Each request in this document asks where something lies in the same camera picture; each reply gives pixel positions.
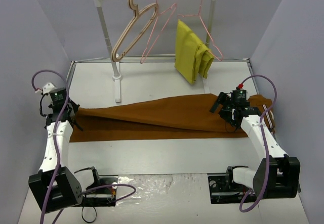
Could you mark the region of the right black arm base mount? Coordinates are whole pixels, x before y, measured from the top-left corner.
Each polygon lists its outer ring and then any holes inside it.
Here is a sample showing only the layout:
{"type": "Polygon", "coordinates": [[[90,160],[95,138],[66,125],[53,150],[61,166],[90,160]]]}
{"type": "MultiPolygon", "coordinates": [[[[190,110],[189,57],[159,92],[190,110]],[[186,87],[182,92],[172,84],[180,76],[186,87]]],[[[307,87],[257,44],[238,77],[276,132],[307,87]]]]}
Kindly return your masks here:
{"type": "Polygon", "coordinates": [[[241,184],[229,182],[225,173],[208,174],[211,204],[239,204],[249,190],[241,184]]]}

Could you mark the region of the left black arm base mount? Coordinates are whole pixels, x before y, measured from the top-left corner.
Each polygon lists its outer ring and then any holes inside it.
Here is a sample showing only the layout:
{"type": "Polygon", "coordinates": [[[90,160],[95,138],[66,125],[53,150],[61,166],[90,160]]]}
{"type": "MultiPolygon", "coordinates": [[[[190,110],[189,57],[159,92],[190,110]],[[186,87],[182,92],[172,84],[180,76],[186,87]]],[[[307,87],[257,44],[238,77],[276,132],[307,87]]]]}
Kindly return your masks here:
{"type": "MultiPolygon", "coordinates": [[[[97,186],[117,184],[117,176],[99,176],[99,183],[94,183],[87,189],[97,186]]],[[[116,205],[116,190],[112,188],[102,188],[90,191],[83,195],[81,203],[81,217],[85,223],[94,223],[97,219],[97,207],[114,207],[116,205]]]]}

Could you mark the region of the brown trousers with striped waistband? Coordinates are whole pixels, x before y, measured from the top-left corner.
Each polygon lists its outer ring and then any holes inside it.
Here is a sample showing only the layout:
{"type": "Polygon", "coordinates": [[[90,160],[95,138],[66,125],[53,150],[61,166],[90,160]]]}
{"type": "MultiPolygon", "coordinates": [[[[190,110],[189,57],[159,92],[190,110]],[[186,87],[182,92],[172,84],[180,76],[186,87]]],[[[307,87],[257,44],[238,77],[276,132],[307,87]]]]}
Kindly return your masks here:
{"type": "Polygon", "coordinates": [[[79,108],[70,142],[245,138],[210,108],[214,94],[184,95],[106,108],[79,108]]]}

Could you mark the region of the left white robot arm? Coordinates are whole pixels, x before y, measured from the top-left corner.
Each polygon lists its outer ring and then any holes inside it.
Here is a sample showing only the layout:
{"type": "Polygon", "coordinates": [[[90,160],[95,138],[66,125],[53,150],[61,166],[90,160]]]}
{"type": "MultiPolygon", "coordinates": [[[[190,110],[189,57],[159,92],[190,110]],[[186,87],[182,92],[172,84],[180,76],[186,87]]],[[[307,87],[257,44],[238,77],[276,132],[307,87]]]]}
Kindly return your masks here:
{"type": "Polygon", "coordinates": [[[88,172],[84,184],[77,179],[74,172],[67,167],[68,148],[73,127],[77,125],[74,114],[79,105],[69,100],[61,115],[57,130],[54,132],[55,120],[62,104],[50,107],[53,113],[46,118],[47,143],[43,162],[36,174],[28,179],[28,185],[40,209],[46,203],[45,213],[67,207],[94,207],[94,201],[85,194],[85,190],[95,193],[101,189],[102,180],[95,167],[87,167],[80,172],[88,172]]]}

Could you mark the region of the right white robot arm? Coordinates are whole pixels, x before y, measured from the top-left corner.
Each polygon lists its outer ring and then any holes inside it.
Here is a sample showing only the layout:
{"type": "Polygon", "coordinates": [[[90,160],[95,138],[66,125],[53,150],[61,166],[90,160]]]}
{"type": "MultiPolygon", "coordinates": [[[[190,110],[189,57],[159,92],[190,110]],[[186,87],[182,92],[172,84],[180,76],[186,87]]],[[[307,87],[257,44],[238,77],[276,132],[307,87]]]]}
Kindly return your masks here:
{"type": "Polygon", "coordinates": [[[260,159],[257,170],[248,166],[229,166],[225,186],[230,190],[244,186],[264,199],[294,198],[298,191],[300,162],[279,146],[261,117],[260,109],[251,106],[247,100],[246,90],[219,93],[210,112],[217,109],[226,123],[247,134],[260,159]]]}

